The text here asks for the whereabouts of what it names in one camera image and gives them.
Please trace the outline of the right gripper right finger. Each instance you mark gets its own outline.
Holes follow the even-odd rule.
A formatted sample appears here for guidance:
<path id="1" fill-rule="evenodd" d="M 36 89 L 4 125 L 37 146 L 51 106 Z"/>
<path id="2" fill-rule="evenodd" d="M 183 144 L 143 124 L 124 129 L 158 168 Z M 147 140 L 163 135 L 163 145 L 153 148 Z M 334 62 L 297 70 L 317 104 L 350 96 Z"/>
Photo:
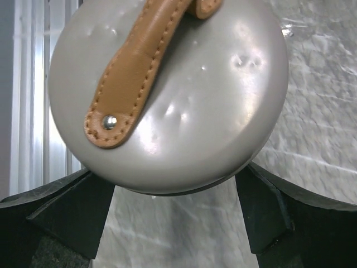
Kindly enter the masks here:
<path id="1" fill-rule="evenodd" d="M 315 194 L 255 163 L 236 174 L 259 267 L 356 267 L 356 206 Z"/>

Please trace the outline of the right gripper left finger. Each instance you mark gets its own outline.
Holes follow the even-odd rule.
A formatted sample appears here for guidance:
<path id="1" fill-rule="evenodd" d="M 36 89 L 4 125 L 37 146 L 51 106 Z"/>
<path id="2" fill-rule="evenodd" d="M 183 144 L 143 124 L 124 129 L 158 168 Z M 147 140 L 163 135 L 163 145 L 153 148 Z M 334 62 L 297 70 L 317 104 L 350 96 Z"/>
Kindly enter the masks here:
<path id="1" fill-rule="evenodd" d="M 114 188 L 82 170 L 1 200 L 1 267 L 89 267 Z"/>

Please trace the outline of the grey round lid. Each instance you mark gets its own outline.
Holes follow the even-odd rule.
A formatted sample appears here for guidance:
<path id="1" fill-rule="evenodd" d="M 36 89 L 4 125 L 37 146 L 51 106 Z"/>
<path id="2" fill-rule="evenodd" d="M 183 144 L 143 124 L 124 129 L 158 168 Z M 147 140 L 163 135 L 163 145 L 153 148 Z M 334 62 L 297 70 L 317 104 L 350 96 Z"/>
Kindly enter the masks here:
<path id="1" fill-rule="evenodd" d="M 286 43 L 263 1 L 85 1 L 48 79 L 76 158 L 149 195 L 240 171 L 271 135 L 287 88 Z"/>

